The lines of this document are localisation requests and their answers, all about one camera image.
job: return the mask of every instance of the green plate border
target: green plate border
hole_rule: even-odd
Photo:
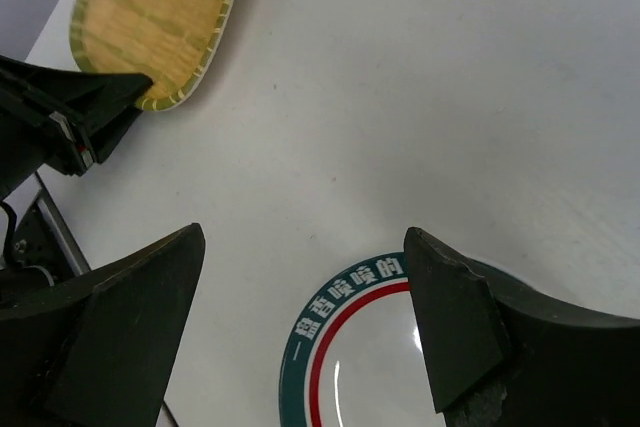
[[[87,0],[76,0],[74,4],[73,12],[71,14],[71,26],[69,28],[69,46],[71,47],[71,55],[81,71],[97,73],[98,70],[91,63],[91,59],[87,55],[83,41],[87,2]],[[209,39],[209,43],[202,55],[202,58],[200,59],[198,67],[196,67],[195,71],[191,74],[189,80],[187,80],[180,89],[173,92],[168,97],[162,99],[151,99],[149,97],[142,96],[136,102],[136,107],[142,110],[168,110],[176,107],[191,95],[213,59],[213,54],[215,53],[218,43],[220,42],[220,38],[224,32],[224,27],[227,23],[227,18],[232,5],[233,0],[222,1],[222,8],[220,9],[218,19],[216,20],[212,36]]]

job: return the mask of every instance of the black plastic part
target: black plastic part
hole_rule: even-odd
[[[51,285],[47,273],[38,267],[20,270],[0,270],[0,308],[25,295],[45,289]]]
[[[42,162],[68,175],[104,162],[151,85],[143,74],[67,72],[0,56],[0,199]]]
[[[0,200],[35,172],[49,154],[34,129],[0,110]]]
[[[0,309],[0,425],[154,427],[203,259],[193,224]]]
[[[640,321],[539,293],[420,229],[407,232],[405,254],[431,391],[448,427],[640,425]],[[470,290],[479,282],[489,298]],[[472,304],[484,313],[471,313],[460,290],[482,298]],[[470,319],[493,319],[496,311],[499,329],[470,328]],[[487,363],[478,342],[502,346],[505,334],[511,355],[478,369],[495,360]]]

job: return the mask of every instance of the red stripe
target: red stripe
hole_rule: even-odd
[[[324,336],[318,344],[318,350],[316,356],[313,359],[311,365],[311,379],[309,381],[309,408],[311,413],[311,425],[312,427],[322,427],[322,420],[320,419],[320,371],[322,370],[322,364],[324,358],[329,350],[329,345],[333,341],[340,328],[345,324],[347,320],[353,314],[358,312],[367,304],[370,304],[374,300],[381,299],[387,295],[397,294],[398,292],[408,292],[409,282],[398,282],[397,284],[386,285],[379,289],[375,289],[368,294],[363,295],[353,304],[347,306],[338,316],[336,320],[327,328]]]

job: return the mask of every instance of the wire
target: wire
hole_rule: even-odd
[[[18,269],[20,268],[20,263],[17,262],[13,256],[13,234],[15,233],[16,226],[18,225],[18,216],[16,215],[16,211],[13,210],[13,207],[5,201],[0,201],[0,207],[7,214],[7,220],[9,221],[7,224],[7,233],[4,236],[2,257],[4,257],[4,262],[7,267],[11,269]]]

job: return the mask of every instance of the white table surface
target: white table surface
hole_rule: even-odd
[[[72,2],[30,62],[75,68]],[[305,302],[412,225],[640,317],[639,26],[638,0],[236,0],[187,104],[42,174],[93,266],[202,224],[167,400],[181,427],[277,426]]]

